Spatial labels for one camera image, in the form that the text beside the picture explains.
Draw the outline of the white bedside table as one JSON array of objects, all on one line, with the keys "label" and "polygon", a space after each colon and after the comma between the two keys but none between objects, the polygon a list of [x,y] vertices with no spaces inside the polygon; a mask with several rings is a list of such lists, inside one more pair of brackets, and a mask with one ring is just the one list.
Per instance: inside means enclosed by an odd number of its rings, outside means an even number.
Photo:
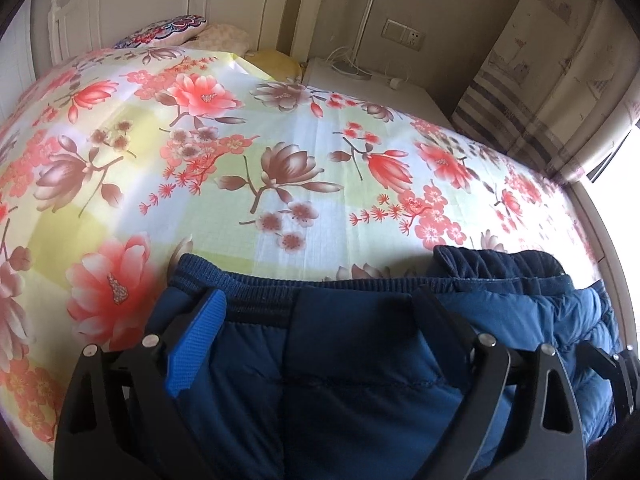
[{"label": "white bedside table", "polygon": [[390,107],[432,124],[452,128],[445,114],[428,93],[410,82],[401,81],[398,88],[393,89],[390,86],[390,78],[384,75],[374,74],[368,80],[352,78],[334,70],[323,58],[313,58],[305,70],[303,84]]}]

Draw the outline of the patterned window curtain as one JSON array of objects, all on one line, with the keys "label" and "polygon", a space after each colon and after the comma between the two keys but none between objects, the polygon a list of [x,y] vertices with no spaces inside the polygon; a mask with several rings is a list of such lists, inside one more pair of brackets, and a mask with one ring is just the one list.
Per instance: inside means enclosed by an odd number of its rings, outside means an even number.
[{"label": "patterned window curtain", "polygon": [[562,183],[639,120],[639,39],[614,0],[520,0],[451,122]]}]

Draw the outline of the floral bed sheet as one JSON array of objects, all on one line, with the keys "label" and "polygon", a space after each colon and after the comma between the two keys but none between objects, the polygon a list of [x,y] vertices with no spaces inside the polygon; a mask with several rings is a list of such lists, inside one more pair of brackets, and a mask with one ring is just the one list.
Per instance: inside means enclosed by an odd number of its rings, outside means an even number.
[{"label": "floral bed sheet", "polygon": [[2,417],[50,476],[80,349],[136,341],[186,252],[320,281],[415,274],[438,245],[599,276],[562,188],[423,114],[229,53],[85,53],[1,117]]}]

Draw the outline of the blue puffer jacket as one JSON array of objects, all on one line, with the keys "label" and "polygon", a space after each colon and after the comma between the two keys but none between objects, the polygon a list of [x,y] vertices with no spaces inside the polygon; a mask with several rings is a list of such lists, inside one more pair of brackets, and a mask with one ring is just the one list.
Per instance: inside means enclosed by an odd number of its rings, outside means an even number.
[{"label": "blue puffer jacket", "polygon": [[601,283],[575,287],[545,252],[439,246],[423,275],[334,282],[255,278],[186,255],[146,331],[163,333],[208,292],[224,295],[226,318],[176,408],[217,479],[412,477],[462,399],[420,331],[431,298],[508,347],[552,344],[586,442],[615,422],[610,384],[576,359],[582,341],[620,350],[611,300]]}]

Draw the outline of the silver desk lamp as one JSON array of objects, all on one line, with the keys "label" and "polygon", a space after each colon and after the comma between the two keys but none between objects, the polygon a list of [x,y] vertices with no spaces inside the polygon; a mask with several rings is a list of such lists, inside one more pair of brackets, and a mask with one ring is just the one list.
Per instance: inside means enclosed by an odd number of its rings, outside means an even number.
[{"label": "silver desk lamp", "polygon": [[364,6],[354,43],[344,54],[334,58],[331,68],[334,72],[356,80],[370,80],[372,74],[362,68],[358,62],[358,55],[361,50],[364,34],[370,21],[370,16],[375,0],[367,0]]}]

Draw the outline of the wall power socket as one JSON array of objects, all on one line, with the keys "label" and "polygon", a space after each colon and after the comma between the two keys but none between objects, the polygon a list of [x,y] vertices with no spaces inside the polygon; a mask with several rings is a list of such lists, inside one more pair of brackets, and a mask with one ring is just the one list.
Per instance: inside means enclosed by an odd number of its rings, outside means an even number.
[{"label": "wall power socket", "polygon": [[420,51],[424,44],[424,33],[388,18],[383,26],[381,37],[411,50]]}]

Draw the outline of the white wooden headboard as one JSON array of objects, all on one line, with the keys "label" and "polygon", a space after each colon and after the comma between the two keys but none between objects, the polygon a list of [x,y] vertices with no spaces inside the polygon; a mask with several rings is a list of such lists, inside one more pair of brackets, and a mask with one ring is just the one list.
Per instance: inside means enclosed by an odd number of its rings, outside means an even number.
[{"label": "white wooden headboard", "polygon": [[164,18],[196,14],[244,30],[254,50],[279,49],[304,62],[320,6],[321,0],[51,0],[51,61],[111,47]]}]

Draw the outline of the yellow pillow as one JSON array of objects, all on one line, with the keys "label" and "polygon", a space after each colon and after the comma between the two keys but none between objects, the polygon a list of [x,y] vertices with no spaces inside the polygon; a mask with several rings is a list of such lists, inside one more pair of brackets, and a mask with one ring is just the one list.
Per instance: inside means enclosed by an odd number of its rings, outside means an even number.
[{"label": "yellow pillow", "polygon": [[294,58],[274,49],[250,51],[244,58],[260,68],[276,81],[295,82],[303,80],[304,69]]}]

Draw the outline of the colourful embroidered pillow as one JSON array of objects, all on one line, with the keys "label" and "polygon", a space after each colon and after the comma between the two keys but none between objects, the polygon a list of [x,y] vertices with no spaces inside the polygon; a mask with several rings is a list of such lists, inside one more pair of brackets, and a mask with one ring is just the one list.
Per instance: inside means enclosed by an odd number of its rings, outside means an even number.
[{"label": "colourful embroidered pillow", "polygon": [[206,29],[208,21],[201,15],[179,15],[146,25],[118,40],[114,49],[141,47],[179,47]]}]

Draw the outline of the peach patterned pillow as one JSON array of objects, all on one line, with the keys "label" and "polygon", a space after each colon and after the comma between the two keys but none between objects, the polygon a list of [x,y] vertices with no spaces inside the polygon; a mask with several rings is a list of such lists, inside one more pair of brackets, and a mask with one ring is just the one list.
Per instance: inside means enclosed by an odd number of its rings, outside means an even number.
[{"label": "peach patterned pillow", "polygon": [[239,27],[229,24],[211,24],[188,40],[183,47],[244,56],[252,48],[252,40],[250,35]]}]

